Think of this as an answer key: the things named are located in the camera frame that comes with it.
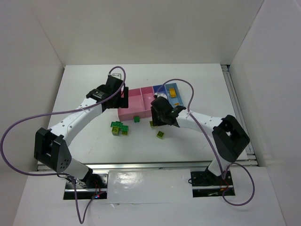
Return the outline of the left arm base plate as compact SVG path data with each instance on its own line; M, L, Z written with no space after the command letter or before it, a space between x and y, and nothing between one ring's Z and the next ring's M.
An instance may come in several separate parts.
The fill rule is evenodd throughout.
M74 188L76 188L78 200L90 200L93 196L96 196L96 200L107 199L108 179L108 172L97 173L89 185L75 178L74 186L72 180L68 179L65 183L63 199L75 200Z

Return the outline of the lime square lego brick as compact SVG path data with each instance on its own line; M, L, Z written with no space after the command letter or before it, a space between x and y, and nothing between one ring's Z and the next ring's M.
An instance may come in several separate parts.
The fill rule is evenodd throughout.
M160 138L160 139L163 139L163 137L164 137L164 132L159 131L159 132L157 133L157 137Z

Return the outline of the yellow lego plate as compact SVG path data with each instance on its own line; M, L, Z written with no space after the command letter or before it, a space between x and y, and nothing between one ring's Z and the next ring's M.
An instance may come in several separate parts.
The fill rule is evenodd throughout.
M171 98L176 98L177 97L177 94L176 94L176 91L175 91L174 88L169 89L169 94L170 94Z

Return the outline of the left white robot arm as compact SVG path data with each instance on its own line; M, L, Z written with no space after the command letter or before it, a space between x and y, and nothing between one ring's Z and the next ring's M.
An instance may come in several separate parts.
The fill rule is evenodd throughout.
M123 80L110 75L105 84L86 95L76 112L51 128L36 132L34 158L58 174L68 174L85 187L92 186L100 177L71 156L69 145L94 118L111 108L128 108L128 87Z

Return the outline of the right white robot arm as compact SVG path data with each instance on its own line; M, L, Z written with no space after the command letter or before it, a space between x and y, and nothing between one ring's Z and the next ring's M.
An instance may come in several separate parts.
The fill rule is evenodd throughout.
M164 97L155 96L151 102L154 126L169 125L191 129L204 134L214 153L206 169L210 177L226 177L233 164L250 143L250 138L232 115L223 118L192 112L184 106L172 107Z

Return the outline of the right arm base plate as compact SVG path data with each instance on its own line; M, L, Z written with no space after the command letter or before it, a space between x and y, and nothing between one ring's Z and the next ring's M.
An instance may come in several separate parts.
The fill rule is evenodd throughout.
M206 171L191 171L188 183L192 186L193 198L217 197L222 196L223 192L225 192L225 196L235 196L230 171L226 173L225 179L222 179L221 176L211 175Z

